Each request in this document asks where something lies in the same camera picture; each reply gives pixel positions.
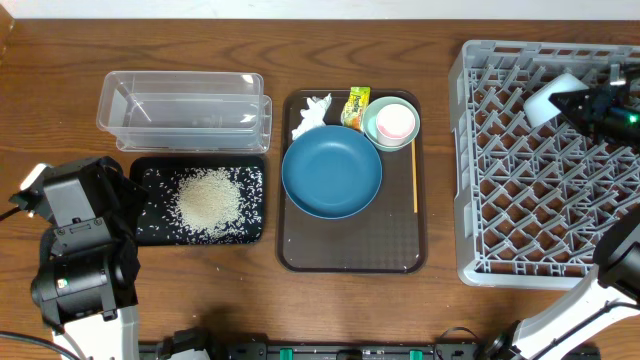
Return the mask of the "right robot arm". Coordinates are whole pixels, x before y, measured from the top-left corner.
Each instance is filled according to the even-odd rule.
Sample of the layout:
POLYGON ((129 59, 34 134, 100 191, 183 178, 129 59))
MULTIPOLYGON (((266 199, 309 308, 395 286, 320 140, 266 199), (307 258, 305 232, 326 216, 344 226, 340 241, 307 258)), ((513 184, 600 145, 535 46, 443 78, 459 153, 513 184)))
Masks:
MULTIPOLYGON (((639 144, 639 112, 629 105, 637 65, 613 64, 606 84, 590 88, 563 74, 526 100, 531 126, 558 114, 595 141, 639 144)), ((476 353, 478 359, 561 359, 606 327, 639 314, 639 209, 616 221, 596 245, 594 266, 534 317, 514 322, 476 353)))

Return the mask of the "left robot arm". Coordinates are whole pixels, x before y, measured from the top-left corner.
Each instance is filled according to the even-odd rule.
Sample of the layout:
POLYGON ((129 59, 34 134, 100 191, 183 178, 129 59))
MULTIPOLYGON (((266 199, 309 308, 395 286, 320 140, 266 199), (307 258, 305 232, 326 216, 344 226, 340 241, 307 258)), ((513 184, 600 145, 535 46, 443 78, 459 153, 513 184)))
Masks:
POLYGON ((139 358, 135 230, 146 200, 108 156, 32 170, 9 201, 51 225, 30 291, 52 337, 19 340, 64 359, 139 358))

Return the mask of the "dark blue plate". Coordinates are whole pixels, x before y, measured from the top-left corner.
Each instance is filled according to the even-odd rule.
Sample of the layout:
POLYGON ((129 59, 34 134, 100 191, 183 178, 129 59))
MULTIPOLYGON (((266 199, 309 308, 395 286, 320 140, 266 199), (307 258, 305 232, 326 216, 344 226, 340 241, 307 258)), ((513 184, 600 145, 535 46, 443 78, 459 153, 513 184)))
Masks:
POLYGON ((380 155, 364 135, 347 127, 312 129, 286 150, 281 182, 303 212, 321 219, 351 217, 370 205, 382 185, 380 155))

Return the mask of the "light blue bowl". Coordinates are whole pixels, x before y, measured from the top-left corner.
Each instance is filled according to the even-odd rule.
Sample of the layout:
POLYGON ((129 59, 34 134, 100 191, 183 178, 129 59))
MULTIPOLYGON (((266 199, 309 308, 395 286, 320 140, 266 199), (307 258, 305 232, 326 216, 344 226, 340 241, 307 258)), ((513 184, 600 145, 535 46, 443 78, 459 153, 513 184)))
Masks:
POLYGON ((588 86, 571 74, 562 74, 529 97, 523 106, 527 121, 532 128, 545 124, 560 113, 551 103, 550 96, 555 93, 565 93, 586 90, 588 86))

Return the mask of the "mint green bowl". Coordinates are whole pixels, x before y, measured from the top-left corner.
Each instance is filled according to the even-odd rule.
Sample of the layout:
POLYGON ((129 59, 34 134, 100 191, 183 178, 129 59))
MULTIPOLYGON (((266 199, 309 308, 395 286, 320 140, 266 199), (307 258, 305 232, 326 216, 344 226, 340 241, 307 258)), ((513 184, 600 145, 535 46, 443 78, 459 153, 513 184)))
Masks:
POLYGON ((364 113, 364 117, 363 117, 363 126, 364 126, 364 133, 365 135, 369 138, 369 140, 381 151, 386 151, 386 152, 394 152, 394 151, 398 151, 399 149, 409 145, 418 135, 419 129, 420 129, 420 116, 418 114, 418 111, 416 110, 416 108, 411 105, 407 100, 402 99, 400 97, 394 97, 394 96, 386 96, 386 97, 382 97, 379 98, 377 100, 374 100, 366 109, 365 113, 364 113), (414 114, 415 118, 416 118, 416 126, 415 129, 413 130, 413 132, 411 133, 408 141, 400 146, 396 146, 396 147, 389 147, 389 146, 384 146, 382 144, 380 144, 377 141, 377 135, 376 135, 376 125, 375 125, 375 121, 376 121, 376 116, 378 114, 378 112, 386 105, 389 104, 402 104, 407 106, 414 114))

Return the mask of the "pink cup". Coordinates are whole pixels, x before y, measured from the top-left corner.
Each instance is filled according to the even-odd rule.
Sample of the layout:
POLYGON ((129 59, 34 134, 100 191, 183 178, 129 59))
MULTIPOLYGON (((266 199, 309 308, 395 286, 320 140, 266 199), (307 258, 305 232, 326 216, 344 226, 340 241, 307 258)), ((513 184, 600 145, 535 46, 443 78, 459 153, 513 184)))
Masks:
POLYGON ((405 144, 416 126, 413 112, 402 104, 384 106, 376 116, 377 141, 389 147, 405 144))

